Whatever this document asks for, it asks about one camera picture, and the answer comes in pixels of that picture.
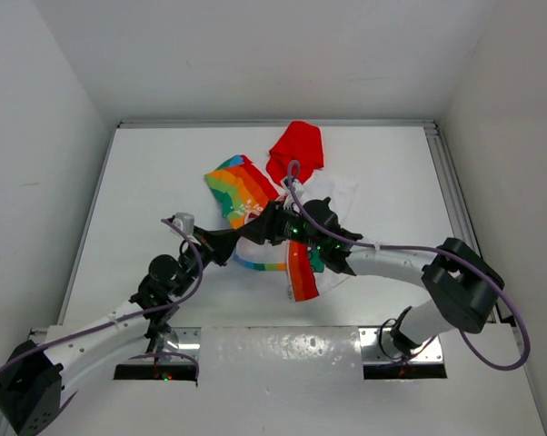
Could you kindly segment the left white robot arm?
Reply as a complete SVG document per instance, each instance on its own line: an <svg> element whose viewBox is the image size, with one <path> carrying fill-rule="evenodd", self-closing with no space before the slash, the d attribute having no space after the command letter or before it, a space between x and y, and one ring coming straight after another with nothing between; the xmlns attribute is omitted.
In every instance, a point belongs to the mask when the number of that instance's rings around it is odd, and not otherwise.
<svg viewBox="0 0 547 436"><path fill-rule="evenodd" d="M0 368L0 412L17 435L38 435L98 372L153 353L181 303L200 287L209 263L224 265L239 239L233 229L206 231L184 214L164 220L186 249L155 257L128 300L76 332L18 345Z"/></svg>

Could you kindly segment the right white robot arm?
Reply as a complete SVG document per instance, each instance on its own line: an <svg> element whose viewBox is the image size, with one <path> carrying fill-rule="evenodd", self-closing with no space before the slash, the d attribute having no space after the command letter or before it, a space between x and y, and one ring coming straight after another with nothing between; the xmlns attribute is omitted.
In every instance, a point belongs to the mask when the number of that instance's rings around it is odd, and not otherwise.
<svg viewBox="0 0 547 436"><path fill-rule="evenodd" d="M329 203L329 199L311 200L298 213L269 202L238 232L257 244L302 243L338 274L379 276L425 289L429 301L406 308L391 327L386 348L395 356L409 356L433 336L453 329L482 331L504 281L467 244L447 238L426 253L416 248L377 248L343 228Z"/></svg>

